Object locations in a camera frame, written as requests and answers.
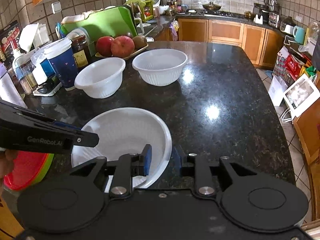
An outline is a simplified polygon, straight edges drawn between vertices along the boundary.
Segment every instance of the human hand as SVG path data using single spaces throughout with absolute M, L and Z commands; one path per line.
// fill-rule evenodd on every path
M 5 150 L 0 152 L 0 196 L 3 192 L 3 177 L 13 170 L 13 160 L 17 157 L 18 151 Z

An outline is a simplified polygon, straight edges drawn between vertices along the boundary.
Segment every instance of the red apple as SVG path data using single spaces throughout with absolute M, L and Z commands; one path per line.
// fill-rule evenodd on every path
M 96 44 L 96 50 L 100 55 L 104 57 L 111 57 L 111 44 L 113 42 L 114 38 L 110 36 L 104 36 L 97 40 Z
M 111 44 L 111 52 L 114 57 L 128 57 L 134 51 L 134 42 L 128 36 L 119 36 Z

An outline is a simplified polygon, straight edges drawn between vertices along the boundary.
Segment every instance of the fruit plate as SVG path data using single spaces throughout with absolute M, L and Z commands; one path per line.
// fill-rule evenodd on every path
M 141 49 L 138 49 L 138 50 L 134 51 L 133 53 L 131 53 L 130 56 L 124 57 L 123 59 L 124 59 L 124 60 L 127 60 L 127 59 L 129 59 L 129 58 L 132 58 L 132 57 L 138 55 L 139 53 L 143 52 L 148 46 L 149 46 L 149 44 L 147 44 L 146 46 L 144 46 L 144 47 L 141 48 Z M 96 57 L 107 58 L 107 57 L 102 56 L 102 55 L 101 55 L 100 53 L 98 53 L 98 52 L 96 53 Z

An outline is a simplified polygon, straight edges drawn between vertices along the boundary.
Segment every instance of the kitchen island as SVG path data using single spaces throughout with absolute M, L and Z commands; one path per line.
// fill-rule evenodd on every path
M 236 46 L 202 43 L 151 43 L 148 49 L 185 52 L 189 62 L 180 78 L 165 87 L 145 83 L 126 62 L 123 81 L 114 95 L 94 99 L 82 90 L 60 89 L 53 97 L 27 97 L 30 109 L 82 127 L 90 119 L 118 107 L 139 107 L 167 124 L 174 145 L 208 161 L 220 156 L 295 184 L 288 145 L 270 97 L 244 51 Z M 70 156 L 55 154 L 46 178 L 71 169 Z M 152 188 L 191 187 L 171 159 Z

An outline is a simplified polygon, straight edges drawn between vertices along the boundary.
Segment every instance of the power outlet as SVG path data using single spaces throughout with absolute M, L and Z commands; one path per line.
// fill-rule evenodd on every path
M 295 17 L 295 20 L 296 20 L 297 22 L 302 23 L 302 17 L 300 17 L 300 16 L 298 16 L 298 15 Z

